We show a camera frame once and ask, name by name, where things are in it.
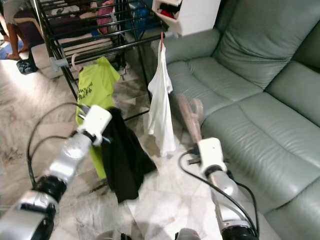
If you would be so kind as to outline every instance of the black cable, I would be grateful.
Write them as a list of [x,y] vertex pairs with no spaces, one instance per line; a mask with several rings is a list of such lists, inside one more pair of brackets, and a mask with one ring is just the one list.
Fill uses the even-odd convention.
[[252,202],[253,202],[253,207],[254,207],[254,214],[255,214],[255,225],[256,225],[256,232],[258,233],[258,236],[260,235],[260,228],[259,228],[259,218],[258,218],[258,207],[257,207],[257,201],[255,198],[254,193],[251,191],[251,189],[249,187],[247,187],[246,185],[234,181],[237,185],[239,185],[240,187],[244,188],[245,190],[248,191],[248,193],[250,194],[251,198],[252,198]]
[[188,154],[191,154],[193,151],[192,150],[189,150],[189,151],[186,151],[185,153],[183,153],[180,157],[179,157],[179,160],[178,160],[178,164],[179,164],[179,167],[182,169],[182,171],[184,171],[186,174],[204,182],[205,184],[209,185],[211,188],[213,188],[214,190],[216,190],[218,193],[222,194],[224,197],[226,197],[230,202],[232,202],[235,206],[237,206],[241,211],[242,213],[244,214],[244,216],[247,218],[247,220],[249,221],[252,229],[253,229],[253,232],[254,232],[254,235],[258,238],[259,237],[259,234],[257,232],[257,229],[254,225],[254,222],[252,221],[251,217],[249,216],[249,214],[246,212],[246,210],[239,204],[237,203],[236,200],[234,200],[232,197],[230,197],[228,194],[226,194],[224,191],[220,190],[218,187],[214,186],[213,184],[211,184],[210,182],[208,182],[207,180],[193,174],[192,172],[189,172],[188,170],[186,170],[183,166],[182,166],[182,158],[185,156],[185,155],[188,155]]
[[[31,180],[31,183],[32,183],[32,187],[35,187],[36,186],[36,180],[35,180],[35,176],[34,176],[34,172],[32,170],[32,158],[35,154],[35,151],[32,152],[32,154],[30,154],[30,147],[31,147],[31,142],[34,138],[34,135],[36,133],[36,130],[38,128],[38,126],[40,125],[40,123],[43,121],[43,119],[49,115],[50,113],[52,113],[53,111],[57,110],[58,108],[61,108],[62,106],[66,106],[66,105],[74,105],[74,106],[77,106],[79,108],[82,108],[83,106],[76,103],[76,102],[65,102],[63,104],[60,104],[56,107],[54,107],[53,109],[51,109],[50,111],[48,111],[47,113],[45,113],[37,122],[36,124],[34,125],[32,131],[31,131],[31,134],[30,134],[30,137],[29,137],[29,140],[28,140],[28,143],[27,143],[27,148],[26,148],[26,159],[27,159],[27,165],[28,165],[28,171],[29,171],[29,176],[30,176],[30,180]],[[47,139],[45,140],[41,140],[35,147],[35,150],[37,148],[39,148],[39,146],[44,142],[46,141]]]

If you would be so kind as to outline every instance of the yellow-green t-shirt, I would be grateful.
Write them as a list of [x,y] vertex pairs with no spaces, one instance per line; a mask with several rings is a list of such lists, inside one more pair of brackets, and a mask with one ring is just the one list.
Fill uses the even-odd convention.
[[[112,101],[113,86],[119,78],[119,73],[104,56],[97,60],[97,64],[85,66],[79,73],[78,104],[99,105],[104,109],[112,107],[114,105]],[[79,111],[77,107],[75,120],[78,125],[81,125],[83,120],[78,117]],[[101,146],[92,147],[90,155],[99,178],[106,178]]]

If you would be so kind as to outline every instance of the white cloth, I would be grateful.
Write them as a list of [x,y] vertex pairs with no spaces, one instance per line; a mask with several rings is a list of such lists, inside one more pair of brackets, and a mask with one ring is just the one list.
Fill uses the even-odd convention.
[[161,51],[161,42],[158,47],[158,66],[148,85],[148,90],[152,93],[148,132],[155,136],[155,143],[160,149],[160,154],[165,156],[168,152],[176,150],[176,144],[168,97],[173,88],[167,71],[166,48],[163,44]]

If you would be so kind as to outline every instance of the person's foot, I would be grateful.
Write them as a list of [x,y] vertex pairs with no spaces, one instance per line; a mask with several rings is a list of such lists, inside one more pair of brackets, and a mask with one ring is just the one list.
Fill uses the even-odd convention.
[[29,44],[24,44],[23,48],[19,50],[19,53],[24,53],[29,50]]
[[21,59],[19,54],[16,55],[16,54],[13,54],[13,53],[7,53],[6,54],[6,58],[9,59],[9,60],[15,60],[15,61],[18,61],[18,60]]
[[7,35],[3,36],[3,40],[10,43],[10,38]]

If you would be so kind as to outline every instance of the sofa backrest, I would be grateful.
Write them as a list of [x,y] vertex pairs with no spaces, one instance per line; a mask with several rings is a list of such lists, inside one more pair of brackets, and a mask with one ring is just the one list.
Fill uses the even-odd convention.
[[320,0],[237,1],[214,55],[265,89],[319,21]]
[[320,127],[320,22],[266,91]]

